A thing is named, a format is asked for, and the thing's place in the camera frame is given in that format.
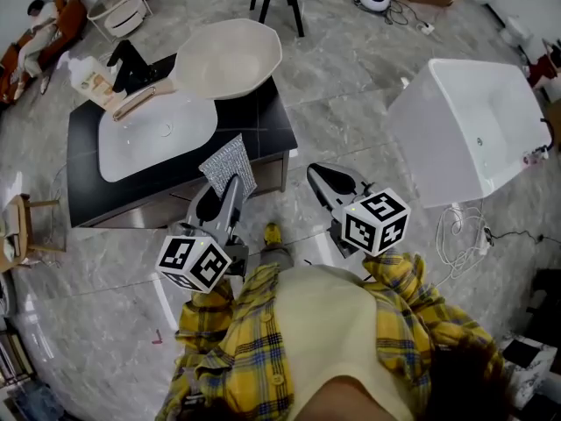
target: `sofa armrest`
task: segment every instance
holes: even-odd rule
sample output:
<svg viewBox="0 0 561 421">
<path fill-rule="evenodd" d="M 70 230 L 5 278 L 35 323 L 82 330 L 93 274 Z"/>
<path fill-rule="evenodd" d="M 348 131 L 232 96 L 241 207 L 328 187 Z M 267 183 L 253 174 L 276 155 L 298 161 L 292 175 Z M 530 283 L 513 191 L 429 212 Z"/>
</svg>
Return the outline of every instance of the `sofa armrest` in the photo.
<svg viewBox="0 0 561 421">
<path fill-rule="evenodd" d="M 81 0 L 68 0 L 67 5 L 62 9 L 56 25 L 62 35 L 67 39 L 74 39 L 85 25 L 86 7 Z"/>
</svg>

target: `plastic bottle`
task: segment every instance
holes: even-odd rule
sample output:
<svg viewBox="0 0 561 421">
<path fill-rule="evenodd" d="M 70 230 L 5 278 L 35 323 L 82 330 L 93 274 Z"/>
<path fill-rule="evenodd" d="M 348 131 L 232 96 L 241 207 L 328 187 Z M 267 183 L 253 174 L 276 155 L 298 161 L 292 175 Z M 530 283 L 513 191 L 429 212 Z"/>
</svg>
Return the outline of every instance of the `plastic bottle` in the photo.
<svg viewBox="0 0 561 421">
<path fill-rule="evenodd" d="M 115 76 L 96 58 L 88 56 L 83 60 L 70 58 L 68 52 L 62 54 L 57 68 L 64 63 L 70 70 L 70 85 L 85 97 L 113 113 L 126 97 L 126 92 L 113 91 Z"/>
</svg>

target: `white cube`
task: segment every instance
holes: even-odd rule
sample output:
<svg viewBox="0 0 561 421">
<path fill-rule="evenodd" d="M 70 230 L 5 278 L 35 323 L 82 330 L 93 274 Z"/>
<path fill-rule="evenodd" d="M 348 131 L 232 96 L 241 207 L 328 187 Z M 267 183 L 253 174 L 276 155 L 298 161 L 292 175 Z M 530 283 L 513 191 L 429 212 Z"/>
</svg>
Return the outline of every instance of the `white cube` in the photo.
<svg viewBox="0 0 561 421">
<path fill-rule="evenodd" d="M 341 238 L 377 256 L 403 239 L 410 214 L 393 190 L 382 190 L 343 208 Z"/>
<path fill-rule="evenodd" d="M 168 235 L 156 269 L 178 287 L 210 293 L 231 259 L 211 237 Z"/>
</svg>

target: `orange sofa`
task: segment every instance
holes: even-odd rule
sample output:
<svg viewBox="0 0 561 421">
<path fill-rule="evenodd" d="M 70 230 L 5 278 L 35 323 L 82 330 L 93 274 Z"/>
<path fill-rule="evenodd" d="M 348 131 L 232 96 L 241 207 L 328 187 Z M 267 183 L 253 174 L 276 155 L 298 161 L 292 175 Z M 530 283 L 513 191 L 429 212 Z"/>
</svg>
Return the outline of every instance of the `orange sofa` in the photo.
<svg viewBox="0 0 561 421">
<path fill-rule="evenodd" d="M 59 12 L 59 19 L 56 22 L 58 31 L 49 46 L 44 48 L 39 55 L 39 65 L 46 68 L 59 59 L 59 56 L 76 41 L 86 22 L 87 11 L 81 0 L 54 0 L 56 8 Z M 19 38 L 16 44 L 11 44 L 6 53 L 0 60 L 0 102 L 15 103 L 14 94 L 18 86 L 18 77 L 14 72 L 18 68 L 18 53 L 32 38 L 29 31 Z M 23 73 L 24 82 L 30 81 L 30 76 Z"/>
</svg>

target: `black countertop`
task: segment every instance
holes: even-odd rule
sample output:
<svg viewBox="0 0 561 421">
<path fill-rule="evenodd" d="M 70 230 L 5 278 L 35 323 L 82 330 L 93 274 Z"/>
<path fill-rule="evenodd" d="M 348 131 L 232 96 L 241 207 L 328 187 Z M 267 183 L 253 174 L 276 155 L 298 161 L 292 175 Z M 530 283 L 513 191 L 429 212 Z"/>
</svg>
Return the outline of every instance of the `black countertop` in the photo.
<svg viewBox="0 0 561 421">
<path fill-rule="evenodd" d="M 154 64 L 158 79 L 169 75 L 174 59 L 172 55 Z M 240 133 L 250 161 L 297 147 L 273 78 L 247 96 L 215 101 L 215 105 L 217 130 L 205 145 L 117 182 L 105 181 L 99 171 L 97 132 L 103 109 L 87 101 L 72 111 L 67 146 L 71 225 L 94 225 L 105 215 L 117 215 L 120 208 L 200 178 L 199 165 Z"/>
</svg>

